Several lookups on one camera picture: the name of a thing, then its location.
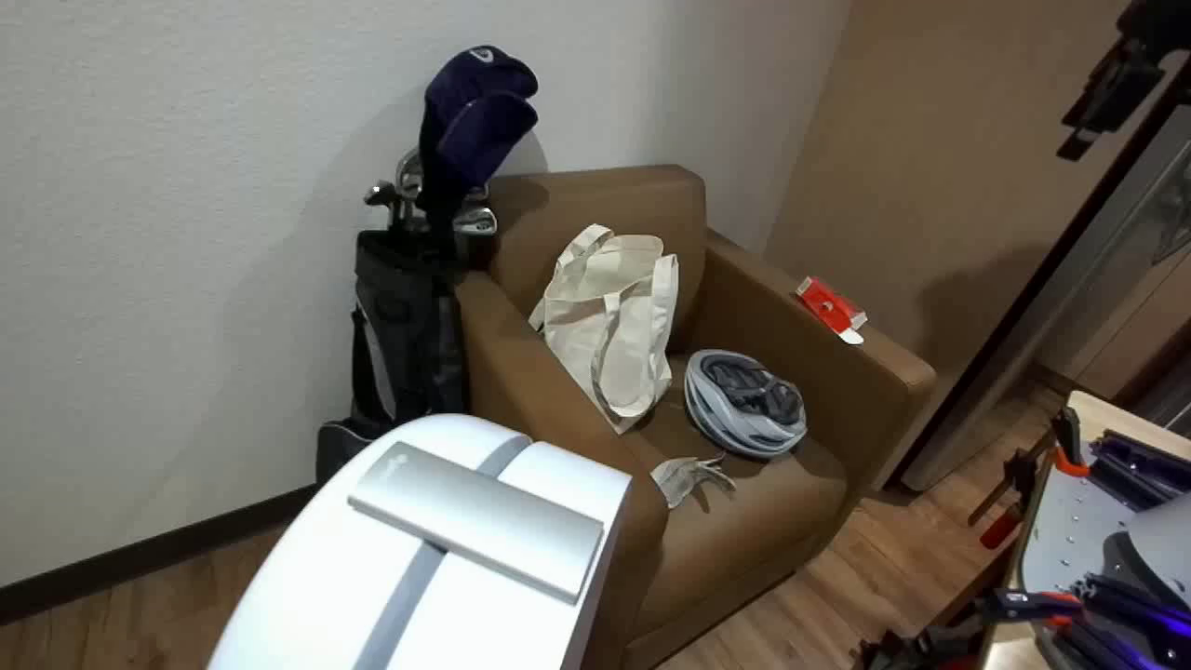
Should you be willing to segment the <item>white silver robot base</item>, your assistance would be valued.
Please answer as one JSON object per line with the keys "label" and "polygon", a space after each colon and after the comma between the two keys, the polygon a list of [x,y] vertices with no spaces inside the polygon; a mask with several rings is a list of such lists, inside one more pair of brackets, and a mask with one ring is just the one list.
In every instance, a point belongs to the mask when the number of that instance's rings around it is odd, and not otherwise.
{"label": "white silver robot base", "polygon": [[626,494],[524,430],[411,422],[290,521],[210,670],[579,670]]}

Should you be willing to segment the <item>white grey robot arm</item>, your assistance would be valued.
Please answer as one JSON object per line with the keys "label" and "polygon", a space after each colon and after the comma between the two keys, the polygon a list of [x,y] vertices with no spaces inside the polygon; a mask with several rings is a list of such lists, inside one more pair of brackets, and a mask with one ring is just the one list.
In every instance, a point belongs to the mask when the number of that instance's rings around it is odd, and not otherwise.
{"label": "white grey robot arm", "polygon": [[1164,77],[1162,61],[1185,48],[1191,48],[1191,0],[1131,0],[1116,20],[1116,40],[1060,114],[1070,136],[1059,157],[1081,161],[1100,133],[1120,130]]}

